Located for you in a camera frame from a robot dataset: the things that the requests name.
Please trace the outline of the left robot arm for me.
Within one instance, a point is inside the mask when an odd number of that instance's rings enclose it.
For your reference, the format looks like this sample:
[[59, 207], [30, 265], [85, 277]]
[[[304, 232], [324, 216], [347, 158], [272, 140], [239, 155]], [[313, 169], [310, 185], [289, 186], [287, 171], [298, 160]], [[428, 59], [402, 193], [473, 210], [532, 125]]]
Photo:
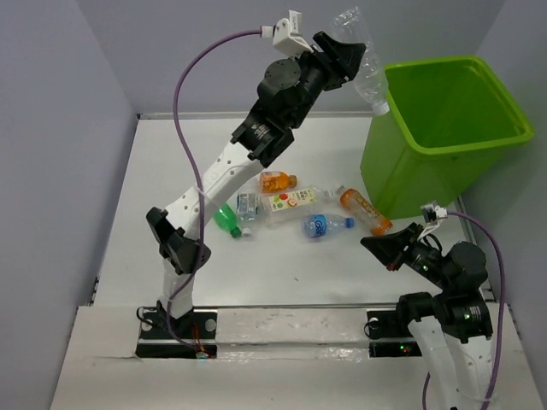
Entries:
[[325, 32], [313, 40], [313, 45], [303, 44], [268, 66], [256, 103], [207, 171], [199, 172], [187, 141], [180, 141], [195, 183], [175, 202], [146, 214], [165, 268], [157, 302], [159, 326], [176, 341], [192, 325], [194, 277], [211, 255], [204, 243], [205, 226], [240, 187], [293, 143], [293, 130], [322, 92], [337, 90], [358, 74], [365, 44], [339, 42]]

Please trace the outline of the green plastic bottle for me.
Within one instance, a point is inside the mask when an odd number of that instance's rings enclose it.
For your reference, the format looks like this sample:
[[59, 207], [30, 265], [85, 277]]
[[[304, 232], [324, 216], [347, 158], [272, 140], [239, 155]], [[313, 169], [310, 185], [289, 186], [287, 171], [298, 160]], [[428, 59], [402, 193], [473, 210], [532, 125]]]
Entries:
[[215, 223], [226, 231], [232, 238], [239, 238], [242, 235], [238, 227], [238, 219], [228, 203], [224, 203], [219, 210], [214, 214]]

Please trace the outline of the clear bottle blue cap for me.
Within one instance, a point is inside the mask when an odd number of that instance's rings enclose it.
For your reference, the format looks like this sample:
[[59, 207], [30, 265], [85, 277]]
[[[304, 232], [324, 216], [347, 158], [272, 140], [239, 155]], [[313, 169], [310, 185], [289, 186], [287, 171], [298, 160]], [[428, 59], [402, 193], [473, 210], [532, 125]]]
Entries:
[[353, 228], [355, 220], [337, 214], [310, 214], [302, 218], [303, 235], [308, 238], [319, 238], [338, 234]]

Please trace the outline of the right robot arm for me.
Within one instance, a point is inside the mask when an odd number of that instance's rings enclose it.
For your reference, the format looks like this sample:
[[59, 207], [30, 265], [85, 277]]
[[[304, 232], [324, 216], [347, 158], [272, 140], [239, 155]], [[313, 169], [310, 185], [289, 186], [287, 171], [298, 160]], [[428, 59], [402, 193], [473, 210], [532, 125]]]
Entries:
[[372, 340], [414, 338], [437, 380], [443, 409], [495, 408], [493, 327], [479, 290], [487, 279], [484, 252], [466, 241], [444, 252], [437, 237], [416, 223], [361, 244], [388, 271], [410, 267], [440, 289], [435, 296], [402, 295], [394, 309], [369, 314], [365, 334]]

